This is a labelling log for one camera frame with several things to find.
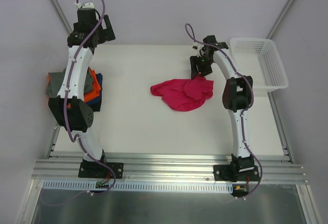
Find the pink t shirt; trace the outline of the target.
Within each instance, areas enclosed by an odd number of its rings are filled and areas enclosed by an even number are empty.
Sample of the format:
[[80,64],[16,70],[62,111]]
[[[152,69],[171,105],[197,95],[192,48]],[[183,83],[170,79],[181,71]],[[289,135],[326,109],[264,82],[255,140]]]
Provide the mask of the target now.
[[153,85],[150,92],[161,97],[172,110],[189,112],[200,108],[213,96],[214,82],[205,77],[172,79]]

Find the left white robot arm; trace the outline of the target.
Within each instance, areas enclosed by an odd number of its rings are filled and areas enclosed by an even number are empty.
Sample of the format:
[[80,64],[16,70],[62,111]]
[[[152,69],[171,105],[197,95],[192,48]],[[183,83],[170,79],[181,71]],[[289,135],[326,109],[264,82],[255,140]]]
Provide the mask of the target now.
[[92,125],[93,109],[85,102],[84,88],[95,48],[115,39],[109,17],[95,8],[77,10],[77,22],[67,38],[68,63],[63,82],[48,106],[57,123],[64,127],[72,142],[83,151],[83,162],[90,162],[90,171],[96,177],[107,173],[105,153],[95,139]]

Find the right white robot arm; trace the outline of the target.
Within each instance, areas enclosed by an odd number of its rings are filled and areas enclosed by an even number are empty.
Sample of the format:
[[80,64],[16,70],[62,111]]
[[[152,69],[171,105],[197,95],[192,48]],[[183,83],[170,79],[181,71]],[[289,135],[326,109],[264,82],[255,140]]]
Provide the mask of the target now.
[[203,39],[202,45],[199,53],[190,57],[191,78],[211,74],[213,63],[220,68],[225,77],[222,103],[229,113],[233,134],[229,174],[233,179],[241,180],[247,175],[248,170],[254,169],[254,155],[250,152],[247,124],[248,109],[254,102],[253,79],[239,72],[225,42],[218,42],[214,35],[208,35]]

